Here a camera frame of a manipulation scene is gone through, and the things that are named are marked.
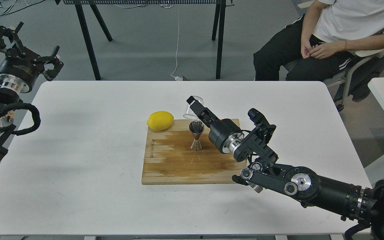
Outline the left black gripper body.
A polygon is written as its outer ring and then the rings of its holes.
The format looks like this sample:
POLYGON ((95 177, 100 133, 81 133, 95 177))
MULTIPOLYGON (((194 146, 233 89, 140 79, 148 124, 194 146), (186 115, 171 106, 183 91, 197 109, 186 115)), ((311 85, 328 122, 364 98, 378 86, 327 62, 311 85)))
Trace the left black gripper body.
POLYGON ((17 94, 28 93, 43 72, 43 64, 31 63, 16 57, 6 57, 0 65, 0 84, 2 88, 15 91, 17 94))

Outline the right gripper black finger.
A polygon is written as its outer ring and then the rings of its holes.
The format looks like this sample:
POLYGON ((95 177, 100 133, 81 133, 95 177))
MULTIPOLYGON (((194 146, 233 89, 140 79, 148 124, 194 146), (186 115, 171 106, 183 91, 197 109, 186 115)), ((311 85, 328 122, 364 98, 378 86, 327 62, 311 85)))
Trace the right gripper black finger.
POLYGON ((212 124, 215 121, 220 121, 218 117, 216 117, 215 114, 213 114, 212 111, 210 111, 208 108, 204 107, 200 103, 197 103, 197 108, 195 113, 199 117, 200 121, 204 124, 212 124))

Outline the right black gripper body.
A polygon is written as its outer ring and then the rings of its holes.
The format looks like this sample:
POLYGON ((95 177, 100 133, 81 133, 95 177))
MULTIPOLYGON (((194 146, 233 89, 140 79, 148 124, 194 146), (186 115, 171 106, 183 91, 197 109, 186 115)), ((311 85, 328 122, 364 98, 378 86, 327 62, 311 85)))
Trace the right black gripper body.
POLYGON ((233 152, 244 139, 240 127, 228 118, 212 121, 209 129, 209 140, 222 154, 233 152))

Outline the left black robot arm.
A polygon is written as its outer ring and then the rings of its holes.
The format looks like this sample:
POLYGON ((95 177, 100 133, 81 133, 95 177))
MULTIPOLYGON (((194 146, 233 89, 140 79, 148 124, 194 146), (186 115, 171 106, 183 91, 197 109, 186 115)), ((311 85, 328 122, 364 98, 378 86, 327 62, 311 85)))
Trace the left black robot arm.
POLYGON ((40 75, 52 81, 64 65, 57 56, 59 46, 50 56, 41 56, 25 47, 18 37, 22 26, 23 22, 15 29, 0 26, 0 53, 5 54, 0 65, 0 162, 8 153, 3 144, 10 135, 27 135, 41 125, 38 109, 23 102, 20 94, 29 93, 40 75), (16 110, 30 111, 33 125, 17 130, 14 124, 16 110))

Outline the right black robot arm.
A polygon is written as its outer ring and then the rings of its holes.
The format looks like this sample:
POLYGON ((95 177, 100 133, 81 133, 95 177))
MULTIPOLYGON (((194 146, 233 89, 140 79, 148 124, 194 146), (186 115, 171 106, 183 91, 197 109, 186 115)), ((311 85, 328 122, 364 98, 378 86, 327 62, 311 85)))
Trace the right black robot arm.
POLYGON ((257 193, 269 189, 289 196, 306 208, 316 206, 335 214, 341 220, 357 220, 357 225, 345 232, 345 239, 367 228, 378 240, 384 240, 384 180, 375 187, 362 188, 317 175, 304 166, 277 164, 278 155, 268 146, 276 126, 268 123, 258 110, 248 111, 255 128, 244 131, 230 119, 219 119, 204 107, 195 96, 187 103, 191 110, 209 129, 209 140, 222 153, 233 153, 238 162, 248 161, 239 175, 232 180, 250 186, 257 193))

